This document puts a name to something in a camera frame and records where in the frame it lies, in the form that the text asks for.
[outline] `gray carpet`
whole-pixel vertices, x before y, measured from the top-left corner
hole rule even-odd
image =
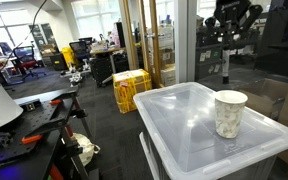
[[[60,78],[58,71],[47,68],[34,71],[44,71],[47,76],[41,75],[39,79],[28,77],[25,83],[13,86],[15,91],[7,91],[12,98],[70,87],[68,78]],[[153,179],[138,137],[145,128],[138,111],[121,114],[113,86],[97,88],[91,77],[80,86],[79,100],[88,113],[92,141],[102,148],[87,169],[99,168],[103,180]],[[71,122],[74,132],[86,134],[78,119]]]

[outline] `white bag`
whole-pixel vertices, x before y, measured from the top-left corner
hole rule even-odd
[[[101,148],[95,144],[92,144],[92,142],[84,135],[73,133],[73,136],[78,144],[79,147],[83,148],[83,153],[79,155],[81,158],[81,161],[83,163],[83,166],[86,166],[89,162],[91,162],[93,154],[98,154]]]

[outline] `yellow plastic crate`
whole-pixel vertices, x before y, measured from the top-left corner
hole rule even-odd
[[[136,110],[133,96],[152,89],[151,77],[143,69],[113,74],[114,94],[121,113]]]
[[[62,53],[66,62],[67,67],[70,67],[70,62],[79,65],[79,61],[75,59],[75,55],[71,47],[65,47],[62,49]]]

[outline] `black cable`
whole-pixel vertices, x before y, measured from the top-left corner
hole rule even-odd
[[[25,39],[20,43],[18,44],[11,52],[11,54],[7,57],[7,60],[6,62],[4,63],[4,65],[2,66],[2,68],[0,68],[0,72],[5,68],[5,66],[7,65],[7,63],[9,62],[12,54],[15,54],[15,49],[18,48],[19,46],[21,46],[26,40],[27,38],[30,36],[30,34],[32,34],[34,28],[35,28],[35,21],[36,21],[36,17],[38,15],[38,13],[40,12],[40,10],[42,9],[42,7],[44,6],[44,4],[46,3],[47,0],[44,0],[44,2],[41,4],[41,6],[38,8],[38,10],[36,11],[35,13],[35,16],[34,16],[34,19],[33,19],[33,25],[32,25],[32,28],[30,30],[30,32],[28,33],[28,35],[25,37]]]

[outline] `red chair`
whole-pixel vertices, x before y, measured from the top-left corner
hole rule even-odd
[[[28,73],[26,73],[22,78],[23,81],[28,76],[37,78],[39,74],[44,74],[44,76],[46,76],[44,72],[32,72],[32,69],[38,66],[34,59],[34,50],[32,46],[17,47],[14,49],[14,55],[17,58],[17,60],[12,61],[14,66],[16,68],[28,70]]]

